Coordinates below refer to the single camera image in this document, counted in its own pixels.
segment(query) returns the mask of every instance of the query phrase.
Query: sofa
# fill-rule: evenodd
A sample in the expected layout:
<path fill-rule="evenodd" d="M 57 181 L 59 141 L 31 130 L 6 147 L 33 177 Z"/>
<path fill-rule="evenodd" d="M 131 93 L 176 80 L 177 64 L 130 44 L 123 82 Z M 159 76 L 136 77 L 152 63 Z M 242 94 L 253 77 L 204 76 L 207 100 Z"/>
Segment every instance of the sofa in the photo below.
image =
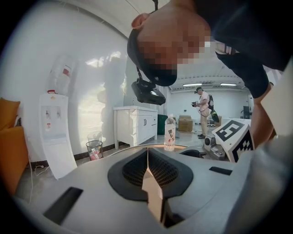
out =
<path fill-rule="evenodd" d="M 10 195 L 14 195 L 28 164 L 28 151 L 22 126 L 15 127 L 19 101 L 0 99 L 0 176 Z"/>

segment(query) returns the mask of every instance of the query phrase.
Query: man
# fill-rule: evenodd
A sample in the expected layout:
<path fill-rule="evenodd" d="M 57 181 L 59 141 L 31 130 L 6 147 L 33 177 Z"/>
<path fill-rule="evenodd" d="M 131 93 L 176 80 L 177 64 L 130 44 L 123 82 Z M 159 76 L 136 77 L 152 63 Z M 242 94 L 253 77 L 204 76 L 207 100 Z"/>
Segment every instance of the man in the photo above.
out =
<path fill-rule="evenodd" d="M 272 21 L 271 16 L 256 20 L 270 11 L 253 14 L 251 4 L 244 0 L 170 0 L 159 10 L 133 20 L 127 52 L 151 82 L 169 86 L 177 79 L 177 64 L 187 63 L 212 36 L 218 58 L 244 81 L 254 98 L 251 133 L 257 147 L 273 131 L 260 103 L 271 90 L 263 65 L 284 70 L 290 51 L 282 50 L 285 43 L 276 45 L 269 30 L 261 27 L 262 22 Z M 282 19 L 273 17 L 273 22 L 284 27 Z"/>
<path fill-rule="evenodd" d="M 200 96 L 200 102 L 196 103 L 195 106 L 200 108 L 201 114 L 201 134 L 198 135 L 199 139 L 206 138 L 207 135 L 207 117 L 210 114 L 209 109 L 209 95 L 205 92 L 201 87 L 197 87 L 196 89 L 197 94 Z"/>

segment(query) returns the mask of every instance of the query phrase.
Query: ear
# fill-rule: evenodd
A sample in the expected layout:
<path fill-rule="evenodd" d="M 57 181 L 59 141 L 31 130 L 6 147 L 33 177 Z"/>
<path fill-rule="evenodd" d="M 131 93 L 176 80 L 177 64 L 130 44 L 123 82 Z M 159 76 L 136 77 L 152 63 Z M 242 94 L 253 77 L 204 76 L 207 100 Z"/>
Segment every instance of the ear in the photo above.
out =
<path fill-rule="evenodd" d="M 150 14 L 148 13 L 142 13 L 139 16 L 137 16 L 131 23 L 131 27 L 133 29 L 140 29 L 144 22 L 148 19 L 148 17 L 150 16 Z"/>

